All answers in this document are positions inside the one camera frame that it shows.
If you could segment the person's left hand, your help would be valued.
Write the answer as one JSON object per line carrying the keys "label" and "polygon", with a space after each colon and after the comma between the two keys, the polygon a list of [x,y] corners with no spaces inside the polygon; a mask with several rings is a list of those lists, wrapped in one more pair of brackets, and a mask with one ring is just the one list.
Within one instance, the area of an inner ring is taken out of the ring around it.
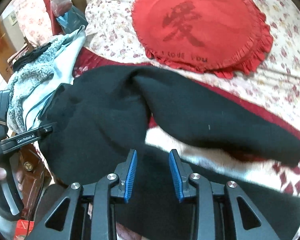
{"label": "person's left hand", "polygon": [[1,183],[13,185],[14,189],[17,189],[19,193],[23,190],[24,174],[22,168],[19,167],[20,153],[14,153],[12,155],[0,156],[0,188]]}

